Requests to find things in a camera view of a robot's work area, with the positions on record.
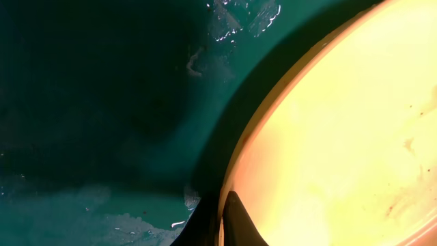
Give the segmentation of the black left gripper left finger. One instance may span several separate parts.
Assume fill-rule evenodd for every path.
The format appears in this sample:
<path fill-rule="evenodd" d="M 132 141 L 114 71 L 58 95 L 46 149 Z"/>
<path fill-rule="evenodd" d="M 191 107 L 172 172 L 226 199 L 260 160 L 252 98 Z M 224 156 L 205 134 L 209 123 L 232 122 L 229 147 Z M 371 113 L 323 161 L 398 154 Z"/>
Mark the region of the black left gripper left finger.
<path fill-rule="evenodd" d="M 171 246 L 217 246 L 218 203 L 218 196 L 201 198 L 188 223 Z"/>

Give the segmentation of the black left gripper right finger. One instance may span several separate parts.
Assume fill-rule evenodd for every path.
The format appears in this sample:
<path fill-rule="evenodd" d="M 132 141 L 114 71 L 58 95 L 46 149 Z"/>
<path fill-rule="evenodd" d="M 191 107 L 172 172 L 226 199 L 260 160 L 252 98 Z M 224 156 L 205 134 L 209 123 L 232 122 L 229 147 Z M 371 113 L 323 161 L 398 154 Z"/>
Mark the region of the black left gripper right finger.
<path fill-rule="evenodd" d="M 224 246 L 268 246 L 235 191 L 225 201 L 223 229 Z"/>

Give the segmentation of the yellow plate with sauce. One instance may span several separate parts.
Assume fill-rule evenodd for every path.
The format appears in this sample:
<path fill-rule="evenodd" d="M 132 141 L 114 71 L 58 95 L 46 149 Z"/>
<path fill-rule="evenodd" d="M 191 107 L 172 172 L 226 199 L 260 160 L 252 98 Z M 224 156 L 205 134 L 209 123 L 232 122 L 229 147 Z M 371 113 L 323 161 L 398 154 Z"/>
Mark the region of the yellow plate with sauce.
<path fill-rule="evenodd" d="M 231 156 L 269 245 L 436 244 L 436 0 L 384 1 L 273 87 Z"/>

